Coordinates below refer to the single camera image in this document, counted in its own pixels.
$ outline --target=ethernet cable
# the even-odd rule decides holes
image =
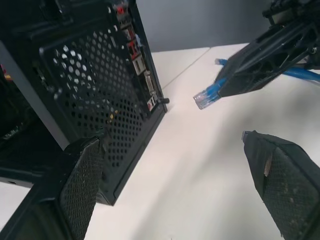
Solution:
[[[215,64],[217,65],[225,65],[227,63],[226,59],[217,58],[215,60]],[[283,73],[284,75],[291,76],[294,78],[316,82],[317,85],[320,85],[320,74],[315,72],[299,68],[299,67],[292,67]],[[205,90],[199,92],[197,95],[193,97],[195,103],[197,104],[200,110],[205,109],[209,105],[218,101],[221,96],[219,95],[219,90],[226,82],[226,79],[220,79],[214,84],[208,86]]]
[[[227,61],[226,59],[217,58],[215,64],[224,66]],[[297,79],[320,82],[320,74],[300,67],[291,67],[283,74]]]

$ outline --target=black computer case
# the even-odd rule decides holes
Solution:
[[[47,141],[62,152],[78,139],[107,135],[97,202],[113,205],[167,111],[136,1],[2,2],[0,63],[41,120],[32,128],[47,128],[29,136],[30,128],[17,126],[6,148],[29,138],[23,145]],[[1,151],[0,181],[28,187],[55,161],[15,165]]]

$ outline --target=cable connector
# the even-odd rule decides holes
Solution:
[[[209,105],[213,104],[221,98],[218,92],[225,82],[225,78],[220,79],[219,81],[210,85],[205,90],[199,92],[197,95],[193,97],[195,103],[197,104],[200,110],[205,109],[206,107],[208,107]]]

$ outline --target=gray wall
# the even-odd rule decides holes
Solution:
[[[271,0],[137,0],[153,52],[251,42]]]

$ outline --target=mesh gripper pad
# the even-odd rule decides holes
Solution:
[[[83,150],[60,195],[63,214],[76,240],[85,238],[96,204],[103,162],[99,151],[99,140]]]
[[[281,234],[299,239],[311,224],[319,193],[280,149],[273,152],[266,178],[263,202]]]

